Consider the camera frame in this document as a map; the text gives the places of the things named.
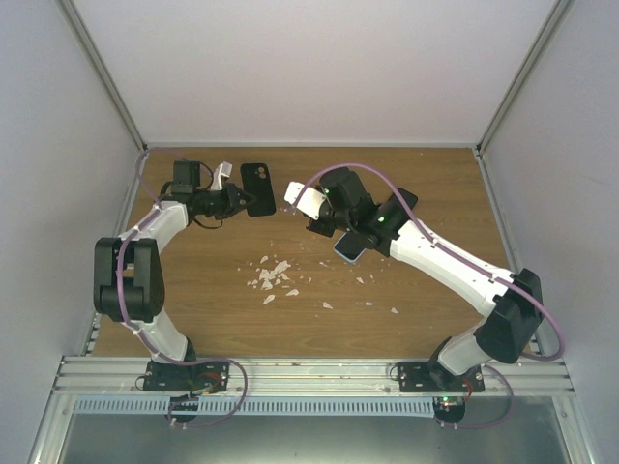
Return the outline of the black phone case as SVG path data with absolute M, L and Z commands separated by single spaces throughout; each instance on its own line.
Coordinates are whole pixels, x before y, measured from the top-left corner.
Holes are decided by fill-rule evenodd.
M 243 190 L 252 196 L 247 207 L 248 215 L 254 218 L 272 216 L 277 207 L 268 166 L 265 163 L 243 163 L 240 172 Z

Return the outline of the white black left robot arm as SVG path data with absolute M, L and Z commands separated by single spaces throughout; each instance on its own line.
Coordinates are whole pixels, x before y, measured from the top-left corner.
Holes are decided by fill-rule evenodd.
M 94 306 L 122 324 L 149 351 L 155 363 L 168 363 L 166 380 L 179 391 L 196 385 L 200 362 L 191 341 L 181 334 L 164 309 L 161 252 L 200 216 L 219 222 L 248 211 L 259 199 L 251 181 L 241 187 L 229 181 L 232 165 L 212 170 L 203 162 L 179 159 L 173 178 L 155 196 L 148 215 L 117 237 L 95 245 Z

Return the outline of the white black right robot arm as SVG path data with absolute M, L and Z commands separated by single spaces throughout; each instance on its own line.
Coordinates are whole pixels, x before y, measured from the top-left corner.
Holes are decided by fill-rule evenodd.
M 442 341 L 427 362 L 429 382 L 448 392 L 465 373 L 488 361 L 518 362 L 545 320 L 542 283 L 533 271 L 514 273 L 455 246 L 413 213 L 415 194 L 390 185 L 390 197 L 373 201 L 353 164 L 323 171 L 318 183 L 290 185 L 286 199 L 309 218 L 308 229 L 330 237 L 340 230 L 358 241 L 355 260 L 371 249 L 440 282 L 481 316 L 458 336 Z

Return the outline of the phone in black case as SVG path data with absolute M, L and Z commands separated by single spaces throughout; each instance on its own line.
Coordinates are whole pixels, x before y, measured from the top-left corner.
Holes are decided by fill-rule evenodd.
M 383 203 L 382 207 L 387 210 L 400 211 L 404 215 L 408 215 L 403 204 L 409 210 L 413 210 L 418 203 L 418 196 L 404 188 L 398 188 L 398 193 L 392 193 L 388 200 Z

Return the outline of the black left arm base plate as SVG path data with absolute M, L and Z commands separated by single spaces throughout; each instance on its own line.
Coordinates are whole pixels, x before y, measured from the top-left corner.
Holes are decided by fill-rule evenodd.
M 135 387 L 142 392 L 225 392 L 228 370 L 228 362 L 183 366 L 150 361 L 145 373 L 136 379 Z

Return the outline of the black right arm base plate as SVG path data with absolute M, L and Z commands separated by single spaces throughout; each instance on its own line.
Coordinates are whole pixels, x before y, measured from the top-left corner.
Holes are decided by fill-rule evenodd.
M 388 368 L 388 376 L 401 392 L 470 393 L 486 390 L 484 375 L 474 367 L 460 376 L 429 361 L 399 361 Z

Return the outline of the aluminium front rail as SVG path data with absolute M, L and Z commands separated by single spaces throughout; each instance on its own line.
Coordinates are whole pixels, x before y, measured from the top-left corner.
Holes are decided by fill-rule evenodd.
M 135 380 L 148 360 L 139 357 L 66 357 L 52 386 L 64 394 L 138 394 Z M 251 396 L 400 396 L 392 359 L 269 359 L 238 361 L 248 373 Z M 516 396 L 573 396 L 575 389 L 563 362 L 515 364 L 490 362 L 482 367 L 482 396 L 507 392 Z

